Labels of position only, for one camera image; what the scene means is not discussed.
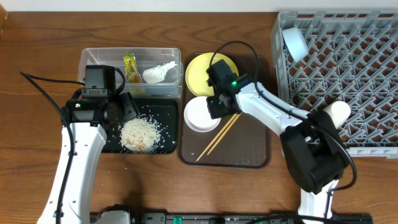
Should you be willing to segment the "green snack wrapper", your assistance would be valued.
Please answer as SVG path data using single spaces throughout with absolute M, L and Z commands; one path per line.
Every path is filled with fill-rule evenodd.
M 125 55 L 123 57 L 125 64 L 126 78 L 129 83 L 142 83 L 141 76 L 137 70 L 135 57 L 133 54 Z

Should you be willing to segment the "wooden chopstick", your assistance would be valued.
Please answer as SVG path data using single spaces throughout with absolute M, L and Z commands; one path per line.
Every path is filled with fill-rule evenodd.
M 229 121 L 225 124 L 225 126 L 221 129 L 221 131 L 216 135 L 214 140 L 210 143 L 209 150 L 207 152 L 208 155 L 211 154 L 211 152 L 214 150 L 214 148 L 221 142 L 221 140 L 224 138 L 226 133 L 232 128 L 234 123 L 239 119 L 241 114 L 234 114 Z
M 211 140 L 209 145 L 202 151 L 202 153 L 198 156 L 196 161 L 198 162 L 205 154 L 209 155 L 214 148 L 218 145 L 218 143 L 224 138 L 226 133 L 231 129 L 233 124 L 238 120 L 240 114 L 234 114 L 228 122 L 221 128 L 218 134 Z

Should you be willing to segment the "pile of rice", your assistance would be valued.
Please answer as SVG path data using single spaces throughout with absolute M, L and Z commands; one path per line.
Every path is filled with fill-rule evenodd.
M 119 143 L 131 152 L 155 152 L 164 148 L 161 130 L 161 124 L 154 118 L 134 118 L 120 127 Z

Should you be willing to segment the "white bowl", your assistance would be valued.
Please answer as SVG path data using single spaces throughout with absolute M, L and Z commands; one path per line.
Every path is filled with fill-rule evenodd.
M 211 118 L 206 99 L 206 96 L 195 97 L 186 104 L 184 109 L 185 123 L 198 133 L 212 131 L 221 122 L 221 118 Z

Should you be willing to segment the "white tissue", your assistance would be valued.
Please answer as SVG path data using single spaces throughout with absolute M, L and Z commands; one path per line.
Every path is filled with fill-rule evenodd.
M 177 66 L 175 61 L 171 61 L 163 65 L 149 68 L 143 71 L 142 78 L 146 83 L 160 83 L 165 80 L 167 72 L 175 66 Z

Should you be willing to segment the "light blue bowl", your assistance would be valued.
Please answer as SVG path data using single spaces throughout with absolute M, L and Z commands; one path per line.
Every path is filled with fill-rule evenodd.
M 299 28 L 284 29 L 282 36 L 295 62 L 299 62 L 307 56 L 309 49 Z

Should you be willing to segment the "pale green cup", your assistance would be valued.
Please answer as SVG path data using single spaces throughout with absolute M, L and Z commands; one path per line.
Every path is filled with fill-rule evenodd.
M 330 116 L 335 128 L 340 128 L 351 114 L 349 104 L 344 101 L 335 101 L 324 108 L 323 111 Z

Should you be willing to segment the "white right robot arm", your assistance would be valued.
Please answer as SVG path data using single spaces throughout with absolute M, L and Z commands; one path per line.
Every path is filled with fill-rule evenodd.
M 276 97 L 248 75 L 237 76 L 224 60 L 207 69 L 215 94 L 207 98 L 212 118 L 248 114 L 279 135 L 287 168 L 301 189 L 298 219 L 304 223 L 331 221 L 331 198 L 353 160 L 338 135 L 351 108 L 336 101 L 311 114 Z

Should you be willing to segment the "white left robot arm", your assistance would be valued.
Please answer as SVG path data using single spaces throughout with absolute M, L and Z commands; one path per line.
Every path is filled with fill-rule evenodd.
M 89 223 L 101 151 L 118 125 L 139 112 L 130 93 L 77 90 L 60 113 L 62 148 L 52 190 L 39 223 Z

